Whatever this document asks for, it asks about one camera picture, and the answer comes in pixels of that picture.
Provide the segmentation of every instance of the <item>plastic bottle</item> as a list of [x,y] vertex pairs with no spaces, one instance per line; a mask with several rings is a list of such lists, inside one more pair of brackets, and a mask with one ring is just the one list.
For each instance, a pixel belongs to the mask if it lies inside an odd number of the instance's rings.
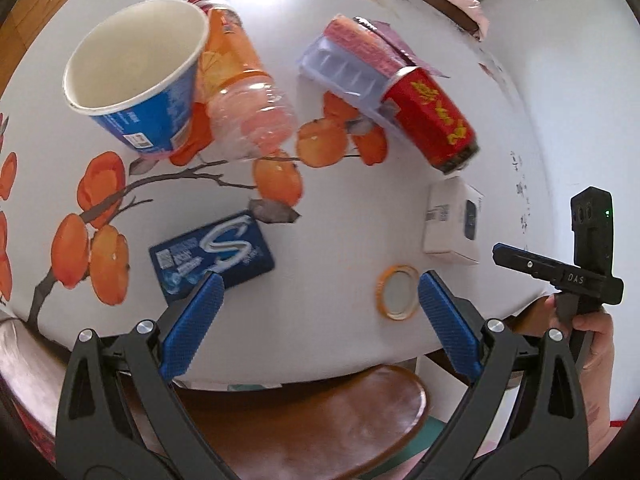
[[225,0],[189,0],[209,16],[198,92],[225,158],[273,153],[297,129],[286,95],[265,72],[242,22]]

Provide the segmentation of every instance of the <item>blue paper cup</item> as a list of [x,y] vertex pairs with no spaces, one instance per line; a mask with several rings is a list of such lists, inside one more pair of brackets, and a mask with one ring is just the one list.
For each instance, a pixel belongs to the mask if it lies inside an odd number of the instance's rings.
[[182,0],[149,0],[94,28],[63,76],[66,102],[148,158],[187,140],[198,57],[209,21]]

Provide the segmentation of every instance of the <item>tape roll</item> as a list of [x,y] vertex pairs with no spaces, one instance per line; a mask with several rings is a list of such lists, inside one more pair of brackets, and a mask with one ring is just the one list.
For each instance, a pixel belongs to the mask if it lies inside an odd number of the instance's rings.
[[411,266],[393,266],[383,272],[376,285],[376,307],[394,321],[408,319],[418,309],[420,274]]

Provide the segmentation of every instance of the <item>brown chair seat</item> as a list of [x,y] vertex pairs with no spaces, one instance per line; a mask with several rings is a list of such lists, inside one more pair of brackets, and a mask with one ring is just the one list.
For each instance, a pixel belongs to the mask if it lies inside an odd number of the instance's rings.
[[[55,429],[64,373],[60,356],[23,323],[0,322],[1,379],[43,433]],[[147,447],[162,453],[130,379],[123,384]],[[404,447],[428,415],[424,385],[396,366],[273,390],[176,392],[242,480],[354,478]]]

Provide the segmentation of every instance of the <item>metal bolt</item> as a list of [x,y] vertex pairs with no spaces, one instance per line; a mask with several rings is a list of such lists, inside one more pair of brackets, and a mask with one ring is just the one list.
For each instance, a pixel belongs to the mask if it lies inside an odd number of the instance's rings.
[[140,321],[136,327],[136,332],[139,334],[148,334],[154,329],[154,322],[148,319]]
[[486,322],[487,327],[491,332],[502,332],[504,330],[504,323],[499,319],[490,319]]
[[562,332],[560,332],[557,328],[552,328],[549,330],[549,337],[554,341],[562,341]]
[[91,339],[94,336],[94,333],[91,332],[91,330],[89,330],[88,328],[85,328],[84,330],[82,330],[81,333],[78,334],[78,339],[82,342],[82,343],[86,343],[87,341],[89,341],[89,339]]

